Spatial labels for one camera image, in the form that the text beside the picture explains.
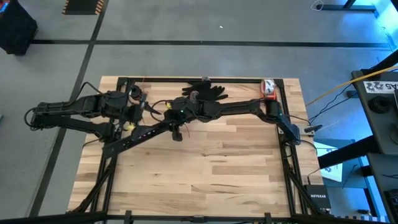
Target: black glove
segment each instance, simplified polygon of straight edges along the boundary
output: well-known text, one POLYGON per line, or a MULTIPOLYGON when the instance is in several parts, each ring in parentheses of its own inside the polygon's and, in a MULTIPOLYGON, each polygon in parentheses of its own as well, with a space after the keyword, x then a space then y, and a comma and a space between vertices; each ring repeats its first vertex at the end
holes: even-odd
POLYGON ((222 86, 214 86, 209 90, 198 91, 196 99, 206 100, 206 101, 222 100, 228 97, 228 95, 221 95, 224 92, 224 90, 225 88, 222 86))
POLYGON ((188 82, 188 84, 191 85, 191 87, 183 88, 182 95, 183 96, 189 96, 192 91, 198 91, 201 92, 203 90, 210 90, 211 87, 211 81, 210 80, 205 80, 205 81, 200 81, 200 82, 188 82))

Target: white label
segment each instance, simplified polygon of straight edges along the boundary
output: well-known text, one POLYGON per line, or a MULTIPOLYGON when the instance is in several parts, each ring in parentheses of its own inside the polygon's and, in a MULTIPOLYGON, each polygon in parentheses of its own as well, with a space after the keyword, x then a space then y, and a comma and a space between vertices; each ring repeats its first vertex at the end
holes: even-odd
POLYGON ((371 81, 363 82, 367 93, 385 93, 394 94, 398 89, 398 82, 371 81))

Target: concrete floor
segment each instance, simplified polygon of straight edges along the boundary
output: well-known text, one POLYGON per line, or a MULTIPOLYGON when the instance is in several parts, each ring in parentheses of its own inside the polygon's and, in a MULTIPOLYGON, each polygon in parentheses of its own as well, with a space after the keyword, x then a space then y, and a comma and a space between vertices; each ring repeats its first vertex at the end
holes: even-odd
MULTIPOLYGON (((20 0, 37 19, 36 39, 89 40, 98 16, 64 16, 64 0, 20 0)), ((238 40, 386 43, 370 13, 317 12, 312 0, 109 0, 101 40, 238 40)), ((23 57, 0 52, 0 219, 30 210, 56 129, 32 132, 23 114, 40 101, 67 101, 86 45, 31 45, 23 57)), ((84 81, 103 75, 295 77, 305 101, 368 68, 388 49, 96 45, 84 81)), ((334 96, 307 108, 318 113, 334 96)), ((370 135, 359 100, 317 119, 317 138, 361 139, 370 135)), ((68 204, 85 134, 67 131, 40 214, 63 213, 68 204)))

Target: black box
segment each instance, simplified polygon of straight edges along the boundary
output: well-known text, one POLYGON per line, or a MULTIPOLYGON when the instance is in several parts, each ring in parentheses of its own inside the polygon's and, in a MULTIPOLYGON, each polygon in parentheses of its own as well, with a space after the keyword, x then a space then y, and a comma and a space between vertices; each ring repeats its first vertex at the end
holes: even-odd
POLYGON ((24 55, 36 32, 36 21, 18 0, 10 0, 4 12, 0 13, 0 47, 7 54, 24 55))
POLYGON ((324 185, 305 185, 308 195, 311 200, 324 211, 330 209, 329 195, 324 185))

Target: wooden table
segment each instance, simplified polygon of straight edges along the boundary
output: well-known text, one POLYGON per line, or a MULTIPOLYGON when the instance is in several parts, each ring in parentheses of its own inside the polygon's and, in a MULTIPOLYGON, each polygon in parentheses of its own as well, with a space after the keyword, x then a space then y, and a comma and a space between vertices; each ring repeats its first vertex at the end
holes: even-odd
MULTIPOLYGON (((99 89, 115 90, 117 80, 118 77, 102 77, 99 89)), ((307 118, 299 80, 286 78, 284 83, 290 114, 307 118)), ((174 99, 188 86, 136 84, 148 93, 150 104, 174 99)), ((259 84, 221 85, 229 95, 221 103, 259 98, 259 84)), ((155 109, 166 110, 163 104, 155 109)), ((148 112, 143 116, 142 124, 156 123, 148 112)), ((295 118, 292 122, 306 125, 295 118)), ((276 125, 244 114, 224 116, 210 123, 194 121, 180 129, 182 142, 172 141, 171 133, 163 133, 119 155, 109 214, 124 215, 126 210, 132 210, 135 215, 263 217, 269 212, 272 217, 290 217, 276 125)), ((94 139, 88 134, 86 142, 94 139)), ((302 139, 313 141, 310 137, 302 139)), ((94 186, 102 146, 95 142, 84 147, 68 209, 75 208, 94 186)), ((319 168, 316 152, 303 142, 297 146, 297 154, 306 183, 306 176, 319 168)), ((312 184, 322 184, 320 171, 310 178, 312 184)), ((294 197, 298 205, 297 192, 294 197)))

